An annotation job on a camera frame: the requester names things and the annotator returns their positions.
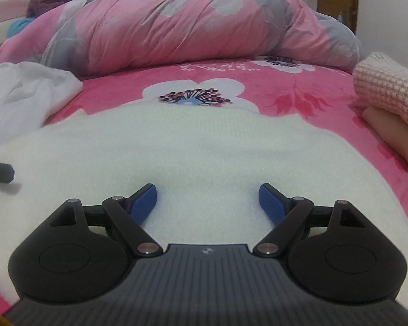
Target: blue grip pad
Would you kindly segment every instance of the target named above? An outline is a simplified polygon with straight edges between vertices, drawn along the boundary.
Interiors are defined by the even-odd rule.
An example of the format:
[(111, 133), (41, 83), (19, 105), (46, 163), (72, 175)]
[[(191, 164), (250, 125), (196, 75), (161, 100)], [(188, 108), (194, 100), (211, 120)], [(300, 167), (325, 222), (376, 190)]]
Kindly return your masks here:
[(267, 214), (269, 219), (277, 225), (285, 217), (285, 207), (283, 202), (277, 199), (271, 192), (264, 186), (260, 186), (258, 192), (258, 201), (263, 209), (264, 213)]
[(129, 215), (141, 225), (150, 215), (157, 202), (157, 189), (153, 185), (131, 204)]

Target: ribbed gray surface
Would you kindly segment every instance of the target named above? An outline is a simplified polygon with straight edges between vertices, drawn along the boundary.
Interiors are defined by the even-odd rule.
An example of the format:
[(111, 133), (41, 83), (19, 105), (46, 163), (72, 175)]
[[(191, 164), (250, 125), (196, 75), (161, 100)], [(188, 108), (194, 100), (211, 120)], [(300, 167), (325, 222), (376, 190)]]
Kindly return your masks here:
[(98, 299), (72, 306), (24, 299), (6, 318), (14, 326), (408, 326), (394, 301), (354, 307), (313, 297), (278, 261), (245, 245), (171, 245)]

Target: white flower print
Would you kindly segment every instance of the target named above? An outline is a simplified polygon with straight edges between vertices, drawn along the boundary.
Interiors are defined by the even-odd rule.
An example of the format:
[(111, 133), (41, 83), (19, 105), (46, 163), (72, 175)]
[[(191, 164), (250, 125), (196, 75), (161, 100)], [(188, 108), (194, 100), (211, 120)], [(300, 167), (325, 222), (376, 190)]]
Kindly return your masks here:
[(160, 15), (164, 17), (172, 17), (180, 11), (187, 0), (166, 0), (159, 6)]
[(342, 68), (350, 68), (351, 65), (357, 64), (360, 61), (360, 53), (358, 46), (355, 45), (351, 48), (346, 45), (340, 45), (333, 47), (329, 53), (329, 56), (325, 60), (326, 65), (335, 65)]
[(329, 68), (329, 67), (324, 67), (324, 66), (321, 66), (321, 67), (324, 68), (325, 70), (328, 70), (328, 71), (331, 71), (331, 72), (339, 73), (340, 75), (342, 75), (342, 76), (344, 76), (344, 77), (347, 77), (347, 76), (348, 76), (348, 73), (343, 72), (343, 71), (340, 71), (340, 70), (338, 70), (338, 69), (336, 69), (336, 68)]
[(258, 107), (249, 100), (239, 98), (245, 86), (229, 78), (209, 79), (199, 84), (190, 79), (166, 81), (144, 89), (138, 102), (171, 103), (179, 105), (229, 106), (258, 112)]
[(282, 58), (279, 56), (258, 56), (251, 62), (256, 65), (272, 67), (276, 70), (287, 73), (301, 73), (302, 70), (316, 70), (316, 68), (312, 65), (301, 64), (299, 61), (294, 61), (289, 58)]
[(182, 71), (193, 71), (195, 69), (206, 70), (206, 71), (259, 71), (259, 68), (250, 67), (247, 65), (247, 61), (229, 61), (228, 63), (214, 63), (214, 64), (183, 64), (180, 65)]
[(218, 15), (235, 15), (242, 9), (243, 2), (242, 0), (213, 0), (210, 7), (215, 8)]

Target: bedspread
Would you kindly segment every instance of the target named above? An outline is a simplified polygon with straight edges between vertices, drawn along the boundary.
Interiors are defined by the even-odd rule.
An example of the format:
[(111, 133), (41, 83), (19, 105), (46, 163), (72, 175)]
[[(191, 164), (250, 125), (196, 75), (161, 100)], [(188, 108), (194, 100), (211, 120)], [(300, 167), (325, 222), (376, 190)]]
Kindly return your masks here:
[[(231, 236), (230, 241), (221, 241), (244, 241), (247, 230), (257, 229), (260, 236), (264, 233), (261, 230), (267, 229), (262, 221), (254, 228), (251, 228), (250, 221), (242, 228), (237, 224), (244, 214), (251, 212), (250, 208), (258, 204), (251, 188), (271, 181), (288, 196), (305, 195), (317, 204), (329, 205), (342, 198), (351, 200), (403, 251), (408, 261), (408, 168), (362, 120), (364, 106), (359, 103), (353, 89), (353, 77), (348, 73), (274, 56), (123, 71), (84, 81), (83, 91), (53, 115), (49, 123), (80, 115), (86, 118), (84, 123), (90, 123), (94, 120), (84, 114), (95, 114), (126, 103), (143, 103), (142, 106), (149, 107), (124, 106), (117, 109), (118, 113), (100, 114), (100, 117), (94, 117), (98, 120), (92, 125), (90, 134), (86, 128), (74, 130), (73, 124), (78, 123), (73, 120), (64, 127), (60, 123), (57, 128), (46, 126), (41, 131), (50, 135), (42, 146), (33, 143), (25, 150), (24, 162), (16, 163), (20, 180), (24, 181), (22, 192), (29, 190), (25, 202), (30, 202), (30, 205), (19, 203), (17, 213), (22, 217), (24, 211), (30, 209), (31, 226), (21, 225), (14, 217), (11, 237), (14, 246), (8, 247), (6, 253), (0, 252), (0, 293), (7, 291), (3, 294), (7, 300), (15, 301), (9, 284), (2, 284), (1, 279), (7, 278), (3, 272), (7, 254), (21, 242), (24, 234), (29, 234), (37, 223), (57, 208), (57, 202), (60, 204), (69, 197), (79, 197), (85, 204), (96, 204), (109, 195), (133, 191), (130, 187), (138, 189), (142, 181), (147, 182), (145, 180), (154, 181), (161, 191), (158, 207), (164, 209), (158, 211), (159, 216), (153, 215), (153, 221), (146, 226), (159, 242), (190, 243), (191, 240), (184, 240), (187, 232), (194, 237), (194, 242), (198, 237), (207, 242), (221, 238), (217, 232), (228, 230), (224, 225), (228, 220), (218, 218), (215, 220), (217, 224), (210, 226), (203, 223), (209, 216), (214, 219), (214, 215), (219, 214), (220, 217), (221, 213), (214, 208), (230, 211), (230, 222), (236, 222), (232, 233), (238, 235)], [(152, 103), (170, 106), (153, 109), (150, 107)], [(199, 111), (202, 107), (216, 109), (208, 114)], [(230, 112), (230, 108), (248, 112)], [(184, 116), (184, 109), (188, 109), (187, 116)], [(183, 116), (175, 115), (176, 111)], [(110, 118), (111, 114), (117, 114), (116, 121)], [(106, 129), (104, 122), (108, 120), (110, 127)], [(74, 144), (61, 145), (65, 140), (64, 133), (58, 130), (61, 128), (73, 133), (71, 138), (80, 143), (80, 150), (76, 150)], [(245, 131), (254, 140), (246, 141), (241, 136)], [(333, 140), (324, 142), (325, 138)], [(101, 150), (101, 145), (109, 146), (109, 150)], [(13, 147), (18, 151), (23, 148), (16, 144)], [(64, 152), (62, 162), (58, 159), (58, 149)], [(349, 152), (355, 153), (355, 157), (348, 156)], [(5, 153), (0, 150), (0, 160), (6, 159)], [(65, 160), (74, 157), (74, 162)], [(42, 170), (36, 171), (32, 164), (28, 164), (31, 163), (29, 159)], [(54, 161), (59, 161), (60, 165), (51, 164)], [(121, 175), (111, 173), (113, 162)], [(138, 164), (143, 169), (137, 170)], [(76, 177), (67, 173), (74, 165), (80, 172)], [(102, 167), (103, 173), (109, 172), (109, 175), (87, 180), (96, 176), (94, 167)], [(225, 183), (221, 189), (218, 185), (227, 176), (229, 184)], [(215, 187), (210, 190), (207, 185), (213, 180), (216, 180)], [(256, 183), (249, 185), (249, 181), (254, 180)], [(249, 191), (237, 183), (248, 184)], [(60, 191), (57, 184), (65, 185), (67, 189)], [(33, 188), (40, 190), (41, 186), (42, 190), (49, 187), (48, 201), (44, 197), (35, 197), (30, 191)], [(249, 204), (236, 201), (238, 193), (245, 198), (245, 190), (248, 191)], [(9, 197), (6, 200), (10, 204), (5, 209), (13, 212), (15, 202), (12, 204)], [(4, 207), (0, 206), (0, 210), (3, 213)], [(177, 236), (172, 236), (175, 233), (172, 231), (171, 235), (163, 235), (161, 225), (177, 227), (179, 224), (186, 224), (187, 229), (176, 230)], [(408, 307), (408, 277), (399, 300)]]
[(302, 0), (74, 0), (0, 49), (77, 76), (209, 58), (273, 55), (352, 72), (359, 40)]

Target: bed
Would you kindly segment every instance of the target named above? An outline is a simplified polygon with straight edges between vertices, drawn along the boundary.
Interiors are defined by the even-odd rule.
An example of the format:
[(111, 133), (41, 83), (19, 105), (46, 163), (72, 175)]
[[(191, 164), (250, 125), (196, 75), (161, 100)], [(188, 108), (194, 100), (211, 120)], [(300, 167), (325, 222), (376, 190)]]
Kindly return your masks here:
[[(271, 228), (257, 199), (270, 182), (319, 205), (351, 201), (408, 262), (408, 168), (363, 122), (350, 73), (268, 55), (131, 68), (83, 84), (47, 126), (0, 147), (17, 173), (0, 186), (0, 312), (18, 299), (10, 254), (55, 208), (147, 182), (160, 198), (144, 228), (163, 247), (252, 247)], [(408, 308), (408, 276), (398, 301)]]

